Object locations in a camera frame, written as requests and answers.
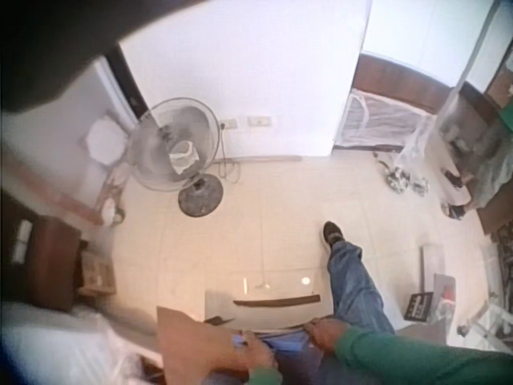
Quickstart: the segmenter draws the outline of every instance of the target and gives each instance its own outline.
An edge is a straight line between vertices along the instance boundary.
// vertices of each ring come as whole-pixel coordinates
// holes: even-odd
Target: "person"
[[[471,210],[485,207],[491,198],[507,183],[513,175],[513,99],[500,111],[496,120],[483,134],[479,141],[481,147],[492,147],[492,155],[480,162],[476,172],[465,169],[456,176],[447,169],[442,169],[443,175],[455,188],[462,188],[471,180],[476,180],[473,197],[464,205],[444,204],[442,211],[453,219],[461,220]]]
[[[382,297],[362,263],[362,249],[345,240],[333,222],[323,229],[330,247],[328,271],[334,318],[305,325],[325,352],[315,384],[486,383],[513,381],[513,356],[435,346],[394,335]],[[272,351],[256,335],[244,335],[239,348],[250,385],[280,385]]]

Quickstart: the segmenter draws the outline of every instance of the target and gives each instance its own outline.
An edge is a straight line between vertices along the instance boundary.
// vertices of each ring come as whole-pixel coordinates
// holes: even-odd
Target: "electrical outlet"
[[[270,116],[248,116],[248,125],[250,127],[271,127],[273,121]]]
[[[225,130],[232,130],[234,128],[238,128],[237,119],[225,119],[220,120],[219,125],[224,124]]]

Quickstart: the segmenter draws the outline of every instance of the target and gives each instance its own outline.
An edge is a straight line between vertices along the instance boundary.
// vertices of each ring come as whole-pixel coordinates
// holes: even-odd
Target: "green sleeve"
[[[249,385],[281,385],[281,373],[270,367],[258,367],[249,372]]]
[[[510,383],[513,356],[430,345],[392,334],[351,327],[335,354],[349,367],[374,373],[387,383]]]

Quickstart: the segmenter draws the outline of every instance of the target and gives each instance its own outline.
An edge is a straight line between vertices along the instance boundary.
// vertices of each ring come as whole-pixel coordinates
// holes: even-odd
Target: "metal part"
[[[178,194],[178,205],[185,215],[204,217],[214,211],[223,200],[223,185],[218,177],[204,174]]]

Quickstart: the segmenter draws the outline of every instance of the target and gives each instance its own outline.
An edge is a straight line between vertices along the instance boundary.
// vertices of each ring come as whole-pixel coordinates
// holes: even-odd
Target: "tiled floor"
[[[396,328],[410,294],[420,288],[420,247],[442,244],[446,272],[457,280],[453,325],[465,321],[487,298],[487,278],[497,277],[493,246],[475,213],[445,218],[440,199],[464,202],[438,180],[451,166],[438,138],[426,150],[426,197],[394,193],[370,152],[335,151],[330,158],[244,163],[237,184],[224,182],[220,207],[204,218],[181,213],[177,194],[152,192],[130,180],[123,195],[127,218],[114,232],[111,256],[118,294],[111,311],[138,310],[150,319],[156,306],[195,319],[235,318],[234,327],[275,328],[332,312],[327,253],[320,230],[338,223],[364,250],[363,261]],[[241,309],[233,299],[320,294],[320,304],[287,309]],[[463,345],[451,331],[450,343]]]

